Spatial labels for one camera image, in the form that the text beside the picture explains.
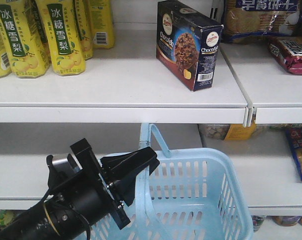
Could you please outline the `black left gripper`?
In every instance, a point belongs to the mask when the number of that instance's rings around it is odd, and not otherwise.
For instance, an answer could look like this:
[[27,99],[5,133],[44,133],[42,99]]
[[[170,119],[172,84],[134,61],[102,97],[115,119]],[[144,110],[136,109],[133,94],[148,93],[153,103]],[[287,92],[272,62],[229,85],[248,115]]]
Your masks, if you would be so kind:
[[115,156],[104,156],[98,162],[86,139],[71,145],[73,158],[80,171],[62,178],[46,159],[49,168],[48,187],[51,199],[46,209],[58,230],[87,229],[107,214],[120,229],[130,223],[123,204],[131,206],[135,199],[136,176],[149,167],[151,174],[159,165],[151,147]]

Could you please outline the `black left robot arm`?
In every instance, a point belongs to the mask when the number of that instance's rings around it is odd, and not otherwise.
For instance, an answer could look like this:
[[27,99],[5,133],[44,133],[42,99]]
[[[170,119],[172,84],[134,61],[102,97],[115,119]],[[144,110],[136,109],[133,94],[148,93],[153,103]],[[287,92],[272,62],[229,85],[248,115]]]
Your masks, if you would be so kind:
[[136,177],[159,165],[151,147],[97,159],[91,145],[81,139],[72,154],[47,156],[48,190],[42,199],[0,228],[0,240],[71,240],[90,234],[91,226],[111,215],[122,229],[130,223],[124,207],[135,199]]

